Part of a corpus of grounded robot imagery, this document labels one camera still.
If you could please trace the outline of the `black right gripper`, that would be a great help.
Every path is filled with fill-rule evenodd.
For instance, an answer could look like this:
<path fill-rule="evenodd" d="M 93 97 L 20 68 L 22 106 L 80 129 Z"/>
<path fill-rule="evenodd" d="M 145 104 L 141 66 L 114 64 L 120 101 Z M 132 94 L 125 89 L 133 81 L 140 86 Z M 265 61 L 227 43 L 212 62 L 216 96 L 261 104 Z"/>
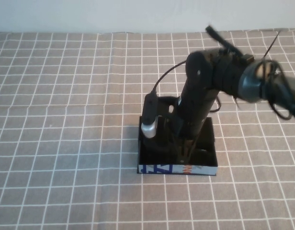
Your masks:
<path fill-rule="evenodd" d="M 197 137 L 217 97 L 217 90 L 189 88 L 182 90 L 181 102 L 178 105 L 178 116 L 183 120 L 176 142 L 177 162 L 190 162 L 196 148 Z"/>

